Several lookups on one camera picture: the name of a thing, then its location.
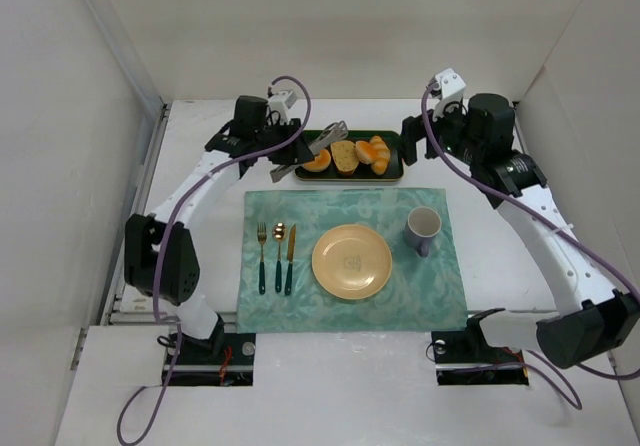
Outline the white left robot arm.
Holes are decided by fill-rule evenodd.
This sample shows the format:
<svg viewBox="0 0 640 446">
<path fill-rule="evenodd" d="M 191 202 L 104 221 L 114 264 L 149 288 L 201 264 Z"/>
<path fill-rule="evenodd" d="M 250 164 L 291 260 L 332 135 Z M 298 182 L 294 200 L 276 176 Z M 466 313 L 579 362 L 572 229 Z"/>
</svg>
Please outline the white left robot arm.
<svg viewBox="0 0 640 446">
<path fill-rule="evenodd" d="M 297 138 L 304 122 L 289 116 L 297 100 L 292 90 L 266 98 L 240 96 L 234 114 L 205 145 L 194 170 L 158 207 L 134 214 L 125 225 L 124 279 L 152 300 L 174 306 L 172 319 L 182 333 L 212 347 L 220 320 L 198 288 L 200 265 L 193 235 L 223 193 L 239 181 L 261 156 L 289 165 L 310 153 Z"/>
</svg>

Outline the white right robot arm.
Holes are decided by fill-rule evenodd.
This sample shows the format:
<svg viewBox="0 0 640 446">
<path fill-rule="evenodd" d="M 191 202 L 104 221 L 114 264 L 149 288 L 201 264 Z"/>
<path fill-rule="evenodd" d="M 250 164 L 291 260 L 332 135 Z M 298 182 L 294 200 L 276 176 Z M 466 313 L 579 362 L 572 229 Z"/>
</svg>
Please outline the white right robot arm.
<svg viewBox="0 0 640 446">
<path fill-rule="evenodd" d="M 435 108 L 402 122 L 399 153 L 416 163 L 417 144 L 427 158 L 459 160 L 475 186 L 511 226 L 533 258 L 556 311 L 516 313 L 495 308 L 472 317 L 466 335 L 477 349 L 514 347 L 540 352 L 561 369 L 621 346 L 639 320 L 639 293 L 615 268 L 582 245 L 557 210 L 547 179 L 533 158 L 513 147 L 515 110 L 501 95 L 437 94 Z"/>
</svg>

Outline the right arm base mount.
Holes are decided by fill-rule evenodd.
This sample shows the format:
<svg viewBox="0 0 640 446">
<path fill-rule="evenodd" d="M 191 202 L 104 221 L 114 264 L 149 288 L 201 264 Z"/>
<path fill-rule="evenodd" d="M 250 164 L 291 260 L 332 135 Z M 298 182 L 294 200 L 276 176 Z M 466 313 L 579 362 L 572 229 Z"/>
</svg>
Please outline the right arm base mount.
<svg viewBox="0 0 640 446">
<path fill-rule="evenodd" d="M 529 385 L 521 350 L 488 346 L 467 331 L 433 332 L 425 354 L 439 386 Z"/>
</svg>

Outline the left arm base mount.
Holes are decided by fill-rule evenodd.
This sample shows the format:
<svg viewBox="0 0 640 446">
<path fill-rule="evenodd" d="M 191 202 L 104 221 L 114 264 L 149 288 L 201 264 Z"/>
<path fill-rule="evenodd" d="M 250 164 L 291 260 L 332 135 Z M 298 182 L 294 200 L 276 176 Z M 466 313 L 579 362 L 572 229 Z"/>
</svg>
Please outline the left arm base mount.
<svg viewBox="0 0 640 446">
<path fill-rule="evenodd" d="M 168 385 L 250 387 L 254 380 L 255 351 L 255 334 L 226 333 L 219 352 L 185 339 Z"/>
</svg>

